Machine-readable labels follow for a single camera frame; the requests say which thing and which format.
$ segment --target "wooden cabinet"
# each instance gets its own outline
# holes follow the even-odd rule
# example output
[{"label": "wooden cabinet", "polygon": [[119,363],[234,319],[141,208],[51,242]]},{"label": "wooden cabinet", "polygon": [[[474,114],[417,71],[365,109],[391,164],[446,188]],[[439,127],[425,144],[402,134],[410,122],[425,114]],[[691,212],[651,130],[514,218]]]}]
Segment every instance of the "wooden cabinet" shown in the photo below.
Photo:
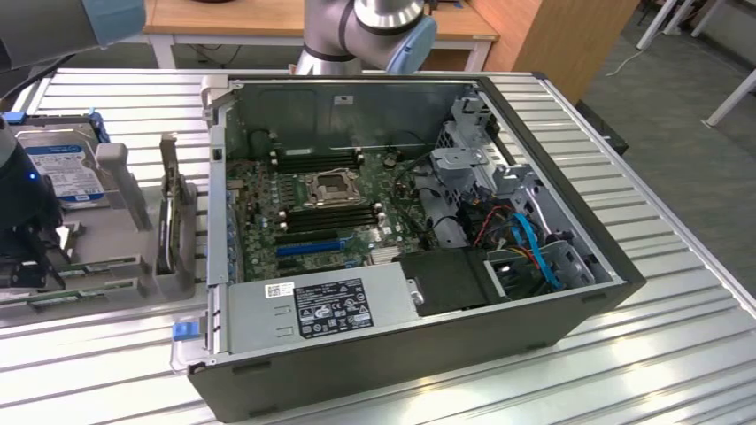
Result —
[{"label": "wooden cabinet", "polygon": [[469,0],[498,31],[486,71],[538,71],[581,100],[639,0]]}]

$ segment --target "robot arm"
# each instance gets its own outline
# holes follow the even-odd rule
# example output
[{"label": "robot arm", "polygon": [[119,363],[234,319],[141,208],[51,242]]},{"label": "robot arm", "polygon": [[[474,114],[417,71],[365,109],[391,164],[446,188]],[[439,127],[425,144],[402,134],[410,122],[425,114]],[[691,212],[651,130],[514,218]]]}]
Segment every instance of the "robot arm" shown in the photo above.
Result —
[{"label": "robot arm", "polygon": [[301,75],[361,73],[361,60],[389,73],[414,73],[430,54],[437,22],[423,0],[307,0]]},{"label": "robot arm", "polygon": [[145,0],[26,0],[0,13],[0,73],[139,34]]}]

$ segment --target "cpu socket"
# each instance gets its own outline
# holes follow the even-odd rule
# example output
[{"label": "cpu socket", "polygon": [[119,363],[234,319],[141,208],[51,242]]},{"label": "cpu socket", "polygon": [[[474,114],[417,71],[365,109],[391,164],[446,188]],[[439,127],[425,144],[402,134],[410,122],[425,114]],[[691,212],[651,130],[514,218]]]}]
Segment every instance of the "cpu socket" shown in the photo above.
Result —
[{"label": "cpu socket", "polygon": [[355,179],[358,174],[319,173],[307,176],[307,190],[313,206],[357,204],[361,201]]}]

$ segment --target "red wire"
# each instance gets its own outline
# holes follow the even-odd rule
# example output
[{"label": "red wire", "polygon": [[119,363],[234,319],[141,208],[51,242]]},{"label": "red wire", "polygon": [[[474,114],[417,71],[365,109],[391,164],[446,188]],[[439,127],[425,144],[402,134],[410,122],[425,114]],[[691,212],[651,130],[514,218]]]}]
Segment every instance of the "red wire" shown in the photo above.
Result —
[{"label": "red wire", "polygon": [[475,238],[475,243],[473,244],[473,246],[478,246],[478,244],[482,242],[483,232],[486,232],[486,228],[489,227],[489,223],[493,220],[494,213],[497,213],[503,208],[505,208],[503,206],[495,206],[493,210],[489,212],[489,215],[486,216],[486,220],[483,221],[482,231],[479,232],[478,237]]},{"label": "red wire", "polygon": [[529,250],[526,250],[525,248],[522,248],[522,247],[518,247],[517,251],[518,251],[518,252],[522,251],[522,252],[529,256],[529,259],[531,259],[531,261],[533,261],[534,264],[535,264],[535,268],[537,268],[538,270],[541,270],[541,269],[542,269],[542,266],[539,265],[539,262],[535,260],[534,254],[533,254]]}]

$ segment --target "blue hard drive label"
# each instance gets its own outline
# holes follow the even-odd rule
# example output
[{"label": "blue hard drive label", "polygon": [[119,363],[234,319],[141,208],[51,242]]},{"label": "blue hard drive label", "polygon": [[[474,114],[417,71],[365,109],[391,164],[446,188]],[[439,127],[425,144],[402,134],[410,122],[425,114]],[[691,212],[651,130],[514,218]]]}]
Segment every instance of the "blue hard drive label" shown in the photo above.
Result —
[{"label": "blue hard drive label", "polygon": [[31,146],[26,148],[26,153],[38,172],[50,176],[59,199],[77,203],[90,202],[106,196],[95,164],[87,160],[82,146]]}]

